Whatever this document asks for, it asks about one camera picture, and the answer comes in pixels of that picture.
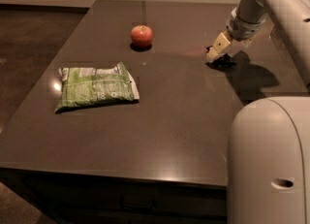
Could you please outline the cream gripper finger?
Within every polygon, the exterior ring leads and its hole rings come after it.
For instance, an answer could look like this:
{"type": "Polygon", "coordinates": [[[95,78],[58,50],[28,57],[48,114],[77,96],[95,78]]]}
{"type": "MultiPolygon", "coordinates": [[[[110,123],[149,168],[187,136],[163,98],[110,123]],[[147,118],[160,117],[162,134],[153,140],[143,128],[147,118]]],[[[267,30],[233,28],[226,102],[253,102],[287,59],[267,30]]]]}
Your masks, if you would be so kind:
{"type": "Polygon", "coordinates": [[[206,61],[208,63],[213,63],[215,60],[219,59],[231,46],[232,41],[233,38],[228,31],[221,32],[213,45],[208,49],[206,61]]]}
{"type": "Polygon", "coordinates": [[[237,41],[241,43],[245,48],[248,48],[252,45],[254,37],[250,37],[248,39],[237,39],[237,41]]]}

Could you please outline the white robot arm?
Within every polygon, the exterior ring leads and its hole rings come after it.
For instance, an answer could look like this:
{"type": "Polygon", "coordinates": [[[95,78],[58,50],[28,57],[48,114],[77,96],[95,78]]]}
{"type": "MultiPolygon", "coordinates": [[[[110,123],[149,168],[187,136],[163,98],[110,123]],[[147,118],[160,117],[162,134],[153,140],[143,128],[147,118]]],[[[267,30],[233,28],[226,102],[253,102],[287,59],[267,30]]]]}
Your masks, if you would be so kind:
{"type": "MultiPolygon", "coordinates": [[[[240,0],[208,48],[218,60],[270,18],[310,84],[308,0],[240,0]]],[[[310,224],[310,97],[270,97],[244,107],[228,142],[227,224],[310,224]]]]}

